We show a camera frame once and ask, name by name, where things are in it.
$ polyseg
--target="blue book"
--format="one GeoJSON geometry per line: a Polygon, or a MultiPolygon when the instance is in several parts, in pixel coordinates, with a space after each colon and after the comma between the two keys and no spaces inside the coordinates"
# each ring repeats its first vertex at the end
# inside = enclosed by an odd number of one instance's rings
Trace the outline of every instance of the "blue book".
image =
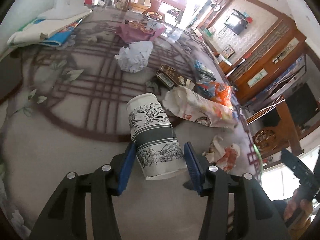
{"type": "MultiPolygon", "coordinates": [[[[76,28],[83,19],[84,18],[77,20],[76,22],[70,24],[69,26],[65,27],[63,30],[59,31],[58,33],[56,33],[52,37],[45,39],[40,44],[50,46],[50,47],[61,46],[63,43],[66,42],[67,38],[71,35],[74,28],[76,28]]],[[[34,22],[34,24],[37,24],[41,21],[43,21],[43,20],[36,20],[34,22]]]]}

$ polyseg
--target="floral pattern cup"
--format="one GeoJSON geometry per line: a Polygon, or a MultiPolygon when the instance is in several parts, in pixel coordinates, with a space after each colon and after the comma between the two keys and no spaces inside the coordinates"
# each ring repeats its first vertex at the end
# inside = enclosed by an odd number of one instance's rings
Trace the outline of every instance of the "floral pattern cup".
{"type": "Polygon", "coordinates": [[[165,179],[186,168],[183,153],[164,109],[152,93],[127,104],[131,139],[146,179],[165,179]]]}

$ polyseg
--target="table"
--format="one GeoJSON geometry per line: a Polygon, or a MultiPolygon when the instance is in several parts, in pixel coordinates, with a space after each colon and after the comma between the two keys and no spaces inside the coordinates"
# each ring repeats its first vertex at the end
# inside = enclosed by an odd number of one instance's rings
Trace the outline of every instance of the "table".
{"type": "MultiPolygon", "coordinates": [[[[6,191],[28,227],[34,225],[65,174],[93,172],[124,152],[130,140],[126,103],[136,95],[154,92],[145,82],[161,64],[194,80],[192,66],[197,58],[214,71],[217,81],[227,82],[201,40],[166,23],[166,32],[153,42],[148,68],[139,73],[122,72],[114,55],[125,44],[114,34],[115,28],[125,19],[145,17],[115,8],[93,8],[65,49],[40,45],[24,49],[23,88],[8,102],[9,118],[2,131],[6,138],[6,191]],[[76,80],[67,80],[69,71],[82,69],[76,80]],[[34,89],[36,97],[47,99],[29,106],[28,95],[34,89]],[[28,110],[12,115],[22,107],[28,110]]],[[[163,91],[156,95],[159,100],[164,97],[163,91]]],[[[197,153],[206,151],[216,134],[226,144],[238,144],[241,156],[230,173],[250,172],[259,179],[252,137],[239,104],[234,102],[239,119],[233,132],[183,120],[175,133],[180,145],[190,141],[197,153]]],[[[171,179],[147,181],[136,161],[127,189],[121,197],[113,198],[122,239],[197,239],[206,198],[182,186],[188,179],[185,172],[171,179]]]]}

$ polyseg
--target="snack package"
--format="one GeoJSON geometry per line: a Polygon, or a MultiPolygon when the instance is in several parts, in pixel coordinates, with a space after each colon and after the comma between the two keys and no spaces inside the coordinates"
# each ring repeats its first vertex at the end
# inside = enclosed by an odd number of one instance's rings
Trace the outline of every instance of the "snack package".
{"type": "Polygon", "coordinates": [[[183,86],[167,92],[162,103],[175,116],[204,126],[233,129],[237,123],[231,109],[207,100],[183,86]]]}
{"type": "Polygon", "coordinates": [[[199,93],[206,99],[233,109],[231,103],[232,87],[208,79],[201,79],[197,83],[199,93]]]}
{"type": "Polygon", "coordinates": [[[168,65],[161,65],[161,69],[157,71],[156,77],[169,89],[177,86],[184,86],[193,89],[195,84],[188,78],[184,77],[174,68],[168,65]]]}
{"type": "Polygon", "coordinates": [[[124,24],[120,24],[119,27],[116,28],[116,34],[118,34],[125,43],[130,44],[137,41],[153,41],[165,30],[166,27],[156,20],[125,20],[124,24]]]}
{"type": "Polygon", "coordinates": [[[212,81],[216,80],[214,73],[206,68],[200,61],[196,60],[194,66],[200,74],[200,78],[210,78],[212,81]]]}

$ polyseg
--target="hand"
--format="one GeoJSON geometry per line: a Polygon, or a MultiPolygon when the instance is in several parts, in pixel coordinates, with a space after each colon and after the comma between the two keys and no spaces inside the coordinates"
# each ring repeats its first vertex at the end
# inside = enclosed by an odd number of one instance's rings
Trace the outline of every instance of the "hand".
{"type": "Polygon", "coordinates": [[[292,217],[293,213],[297,209],[298,205],[303,210],[303,215],[299,219],[299,221],[293,226],[293,229],[302,229],[306,226],[306,223],[313,211],[312,203],[306,199],[301,200],[300,203],[298,202],[298,195],[299,189],[296,189],[293,192],[292,199],[289,200],[287,207],[284,210],[284,221],[287,221],[290,217],[292,217]]]}

